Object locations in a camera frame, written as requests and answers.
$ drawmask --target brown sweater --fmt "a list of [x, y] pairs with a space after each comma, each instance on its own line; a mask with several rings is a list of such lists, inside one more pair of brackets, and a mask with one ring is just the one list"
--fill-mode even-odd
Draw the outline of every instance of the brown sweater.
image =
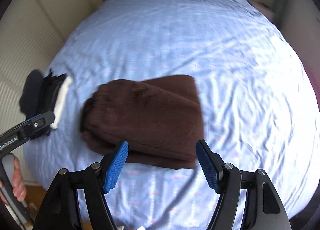
[[89, 148], [103, 155], [126, 140], [127, 162], [191, 169], [195, 143], [203, 139], [194, 80], [177, 75], [101, 85], [85, 103], [81, 131]]

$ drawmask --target wrinkled sheet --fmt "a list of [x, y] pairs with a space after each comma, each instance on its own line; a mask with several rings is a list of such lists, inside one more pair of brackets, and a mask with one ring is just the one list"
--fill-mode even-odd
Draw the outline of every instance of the wrinkled sheet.
[[[195, 77], [205, 140], [239, 169], [263, 168], [289, 217], [311, 199], [320, 177], [319, 109], [304, 68], [281, 33], [246, 0], [107, 0], [70, 35], [50, 67], [74, 83], [59, 128], [25, 145], [25, 159], [48, 188], [60, 168], [100, 161], [80, 138], [87, 98], [115, 79]], [[206, 229], [218, 195], [197, 169], [125, 164], [106, 199], [126, 229]], [[79, 191], [83, 217], [87, 211]], [[241, 226], [241, 192], [233, 229]]]

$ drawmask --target blue bedsheet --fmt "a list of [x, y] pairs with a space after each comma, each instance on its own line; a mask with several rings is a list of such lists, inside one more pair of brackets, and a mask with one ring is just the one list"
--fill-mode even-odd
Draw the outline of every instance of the blue bedsheet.
[[[239, 169], [264, 168], [292, 217], [320, 177], [319, 109], [303, 66], [280, 32], [246, 0], [108, 0], [70, 35], [50, 67], [67, 73], [59, 128], [25, 145], [48, 188], [60, 168], [100, 161], [81, 140], [81, 108], [98, 85], [172, 74], [195, 77], [204, 135]], [[125, 164], [106, 196], [125, 229], [206, 229], [218, 195], [195, 170]], [[239, 229], [245, 192], [234, 229]], [[84, 195], [80, 207], [87, 217]]]

